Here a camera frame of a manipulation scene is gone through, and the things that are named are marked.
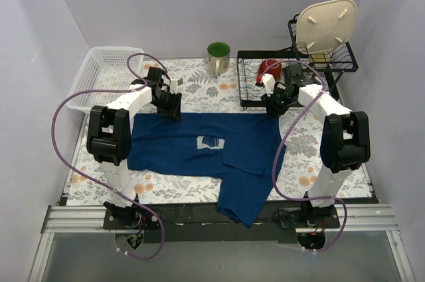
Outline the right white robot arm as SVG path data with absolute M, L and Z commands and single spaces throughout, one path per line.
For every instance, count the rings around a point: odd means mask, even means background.
M 314 70 L 312 79 L 303 75 L 305 64 L 298 60 L 267 59 L 260 66 L 257 83 L 265 87 L 262 96 L 268 115 L 278 117 L 292 105 L 303 106 L 320 120 L 322 166 L 315 184 L 299 198 L 297 210 L 278 210 L 273 219 L 288 228 L 301 224 L 324 228 L 337 217 L 335 201 L 347 177 L 371 156 L 369 118 L 363 111 L 351 111 L 335 100 L 325 78 Z

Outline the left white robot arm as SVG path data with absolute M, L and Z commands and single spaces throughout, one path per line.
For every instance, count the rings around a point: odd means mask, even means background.
M 166 84 L 164 77 L 163 69 L 151 67 L 146 77 L 133 81 L 129 92 L 90 110 L 87 151 L 100 164 L 106 184 L 112 188 L 112 197 L 104 206 L 113 221 L 128 229 L 138 227 L 141 221 L 127 163 L 134 117 L 144 106 L 152 104 L 159 115 L 174 120 L 181 118 L 182 94 L 178 87 L 183 80 L 172 78 Z

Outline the blue t shirt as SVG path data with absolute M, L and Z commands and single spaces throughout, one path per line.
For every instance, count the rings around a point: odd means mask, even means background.
M 279 121 L 264 113 L 182 113 L 181 121 L 136 115 L 130 170 L 221 179 L 218 211 L 253 225 L 272 191 L 286 147 Z

